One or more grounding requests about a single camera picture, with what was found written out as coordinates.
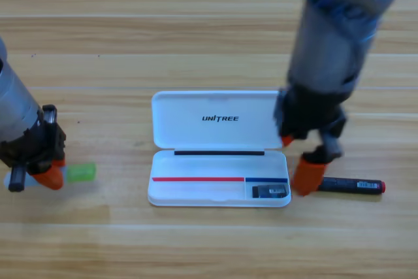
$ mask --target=green eraser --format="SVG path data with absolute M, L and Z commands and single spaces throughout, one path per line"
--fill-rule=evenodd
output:
M 96 164 L 86 163 L 84 165 L 67 166 L 67 182 L 93 181 L 96 179 Z

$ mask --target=small black object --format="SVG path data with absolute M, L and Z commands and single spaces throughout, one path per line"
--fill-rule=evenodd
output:
M 331 177 L 325 177 L 318 187 L 318 191 L 372 195 L 382 194 L 385 192 L 385 190 L 386 185 L 380 180 Z
M 267 186 L 253 186 L 255 199 L 281 199 L 287 196 L 284 184 L 270 184 Z
M 175 150 L 174 155 L 232 155 L 232 156 L 264 156 L 264 151 L 253 150 Z

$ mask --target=gray robot arm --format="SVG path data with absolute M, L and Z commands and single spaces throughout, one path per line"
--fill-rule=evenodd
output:
M 303 153 L 293 177 L 301 195 L 315 191 L 326 166 L 341 157 L 340 104 L 355 89 L 383 13 L 394 0 L 306 0 L 275 118 L 283 145 L 318 130 L 322 145 Z

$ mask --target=marker label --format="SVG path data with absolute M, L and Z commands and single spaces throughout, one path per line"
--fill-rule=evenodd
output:
M 357 187 L 358 188 L 366 188 L 366 189 L 378 189 L 379 184 L 360 181 L 360 182 L 357 182 Z

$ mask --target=black marker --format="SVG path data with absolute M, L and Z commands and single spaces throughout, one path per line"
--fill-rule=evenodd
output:
M 378 195 L 385 193 L 386 185 L 380 180 L 324 177 L 318 191 Z

